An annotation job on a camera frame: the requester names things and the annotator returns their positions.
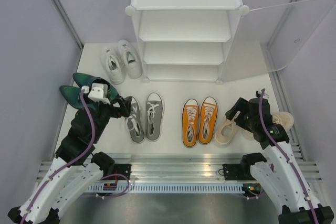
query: transparent door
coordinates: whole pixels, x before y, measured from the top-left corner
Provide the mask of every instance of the transparent door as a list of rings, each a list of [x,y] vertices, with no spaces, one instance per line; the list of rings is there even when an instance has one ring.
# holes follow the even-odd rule
[[[251,10],[240,18],[221,74],[224,82],[283,69],[336,0],[307,0]]]

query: cable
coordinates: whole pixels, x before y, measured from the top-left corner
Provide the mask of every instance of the cable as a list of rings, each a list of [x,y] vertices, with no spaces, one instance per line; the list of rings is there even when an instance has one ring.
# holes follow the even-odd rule
[[[289,156],[287,155],[287,153],[280,147],[280,145],[273,139],[273,137],[269,134],[266,126],[265,126],[265,122],[264,122],[264,119],[262,117],[262,107],[263,107],[263,97],[264,97],[264,94],[265,94],[265,89],[262,89],[261,90],[261,96],[260,96],[260,99],[259,99],[259,116],[260,116],[260,121],[261,121],[261,124],[262,124],[262,128],[264,129],[266,135],[268,136],[268,138],[272,141],[272,143],[277,147],[277,149],[279,149],[279,151],[282,153],[282,155],[286,158],[286,161],[290,161],[290,158]],[[304,185],[304,182],[299,174],[299,171],[296,169],[295,165],[292,163],[292,162],[288,162],[288,164],[292,167],[295,175],[297,176],[298,180],[299,180],[299,183],[303,189],[303,193],[306,197],[306,200],[308,202],[308,205],[310,207],[310,210],[311,210],[311,213],[313,215],[313,218],[314,218],[314,222],[315,224],[319,224],[319,221],[317,220],[317,216],[316,216],[316,213],[315,213],[315,209],[314,209],[314,206],[311,202],[311,200],[309,199],[309,194],[308,194],[308,191]]]
[[[223,169],[223,168],[222,168],[222,169],[219,169],[219,170],[218,170],[218,174],[219,174],[219,175],[221,175],[221,176],[224,176],[224,175],[225,175],[225,174],[224,174],[224,169]]]
[[[31,210],[31,208],[33,207],[34,202],[36,201],[37,197],[40,195],[40,193],[42,192],[42,190],[46,187],[46,185],[49,183],[49,181],[51,181],[61,170],[65,169],[66,167],[72,165],[73,163],[77,162],[78,160],[80,160],[82,157],[84,157],[85,154],[87,154],[87,152],[91,149],[91,147],[93,146],[94,143],[94,139],[95,139],[95,134],[96,134],[96,128],[95,128],[95,123],[93,121],[92,115],[90,113],[90,110],[87,106],[87,104],[85,103],[84,100],[84,90],[82,90],[79,94],[79,98],[80,101],[82,102],[84,109],[89,117],[90,120],[90,124],[91,124],[91,140],[90,143],[88,145],[88,147],[85,149],[85,151],[82,152],[82,154],[80,154],[78,157],[76,157],[75,159],[71,160],[69,163],[65,164],[64,166],[62,166],[61,168],[57,169],[54,173],[52,173],[49,176],[50,180],[46,180],[41,187],[39,188],[39,190],[37,191],[37,193],[35,194],[35,196],[31,199],[30,204],[28,205],[27,209],[26,209],[26,213],[23,215],[20,224],[24,224],[25,223],[25,219],[27,218],[27,215],[29,213],[29,211]]]
[[[109,177],[112,177],[112,176],[119,176],[119,177],[124,178],[124,179],[127,181],[127,187],[126,187],[125,190],[122,191],[121,193],[113,194],[113,195],[111,195],[111,196],[103,196],[103,197],[98,196],[98,197],[103,198],[103,199],[116,198],[116,197],[119,197],[119,196],[121,196],[121,195],[124,195],[124,194],[126,193],[126,191],[127,191],[128,189],[130,189],[130,180],[129,180],[125,175],[122,175],[122,174],[119,174],[119,173],[114,173],[114,174],[111,174],[111,175],[107,175],[107,176],[105,176],[105,177],[102,177],[100,180],[104,180],[104,179],[109,178]]]

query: green high heel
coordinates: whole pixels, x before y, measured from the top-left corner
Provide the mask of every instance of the green high heel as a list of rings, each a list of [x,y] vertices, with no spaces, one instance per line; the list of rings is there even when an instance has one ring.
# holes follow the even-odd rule
[[[63,95],[64,99],[72,107],[74,107],[75,109],[78,109],[78,110],[84,108],[84,105],[80,101],[80,98],[79,98],[81,88],[62,85],[61,87],[59,87],[59,90],[61,91],[61,94]],[[96,107],[93,104],[91,104],[88,99],[85,98],[85,95],[84,95],[84,99],[87,102],[87,105],[88,105],[89,108],[92,108],[94,110],[96,109]]]
[[[93,83],[106,84],[108,86],[108,88],[107,88],[107,98],[110,100],[110,102],[112,100],[114,100],[116,98],[116,96],[118,95],[118,92],[114,88],[114,86],[112,86],[112,84],[109,83],[108,81],[105,81],[103,78],[91,76],[91,75],[86,74],[86,73],[74,73],[72,75],[72,78],[74,79],[75,83],[77,83],[77,85],[79,87],[91,86]]]

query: orange sneaker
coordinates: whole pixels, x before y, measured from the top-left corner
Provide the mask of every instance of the orange sneaker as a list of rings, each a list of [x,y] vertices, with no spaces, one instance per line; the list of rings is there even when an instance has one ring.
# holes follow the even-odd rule
[[[197,142],[199,107],[195,99],[189,99],[182,111],[182,139],[185,147],[193,147]]]
[[[207,97],[201,106],[201,125],[198,140],[201,144],[211,142],[218,114],[218,105],[214,98]]]

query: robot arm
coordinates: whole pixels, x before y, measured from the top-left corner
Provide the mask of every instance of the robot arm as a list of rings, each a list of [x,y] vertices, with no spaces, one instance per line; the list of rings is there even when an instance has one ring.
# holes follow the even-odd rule
[[[271,170],[262,154],[253,153],[241,160],[244,175],[261,184],[279,212],[280,224],[331,223],[334,218],[331,208],[322,207],[311,191],[294,158],[288,135],[280,124],[272,122],[270,106],[263,95],[256,92],[257,98],[250,101],[239,98],[226,112],[229,120],[253,133],[276,171]]]
[[[117,95],[110,102],[106,98],[105,86],[106,84],[93,83],[90,93],[89,87],[82,88],[83,92],[89,93],[89,99],[98,102],[96,109],[86,108],[92,116],[94,125],[85,109],[77,111],[71,121],[68,135],[62,140],[51,167],[38,188],[22,206],[9,211],[8,216],[14,223],[59,223],[59,218],[90,185],[113,173],[114,160],[107,154],[98,153],[93,156],[86,169],[66,185],[79,166],[83,165],[94,151],[93,144],[97,143],[110,118],[127,117],[130,114],[131,98],[124,99]]]

